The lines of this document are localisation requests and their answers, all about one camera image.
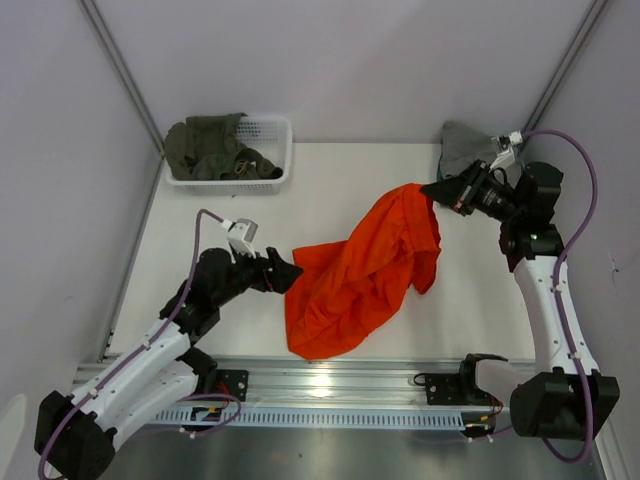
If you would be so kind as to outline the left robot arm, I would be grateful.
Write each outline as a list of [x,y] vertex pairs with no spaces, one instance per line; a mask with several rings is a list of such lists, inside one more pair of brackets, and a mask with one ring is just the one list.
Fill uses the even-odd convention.
[[39,477],[52,467],[64,479],[97,479],[134,434],[174,403],[236,402],[215,392],[217,363],[197,343],[224,305],[250,289],[284,294],[302,273],[274,248],[254,256],[223,248],[200,253],[138,342],[72,393],[53,391],[42,400],[34,440]]

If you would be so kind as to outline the orange shorts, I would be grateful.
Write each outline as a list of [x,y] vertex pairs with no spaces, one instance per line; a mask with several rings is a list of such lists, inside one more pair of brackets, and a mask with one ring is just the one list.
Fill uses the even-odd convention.
[[410,183],[385,193],[347,239],[294,249],[303,273],[285,295],[288,350],[305,360],[354,350],[400,310],[408,289],[433,286],[440,242],[432,199]]

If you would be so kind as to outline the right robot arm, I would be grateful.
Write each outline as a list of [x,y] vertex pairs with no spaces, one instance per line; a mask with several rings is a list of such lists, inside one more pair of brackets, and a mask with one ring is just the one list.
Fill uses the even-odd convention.
[[529,164],[515,186],[475,161],[459,175],[422,186],[434,202],[462,216],[480,211],[499,221],[499,245],[523,296],[531,327],[535,373],[527,377],[494,354],[469,354],[456,389],[468,403],[485,397],[507,406],[522,437],[578,440],[596,437],[620,398],[581,331],[568,285],[565,245],[552,222],[562,172]]

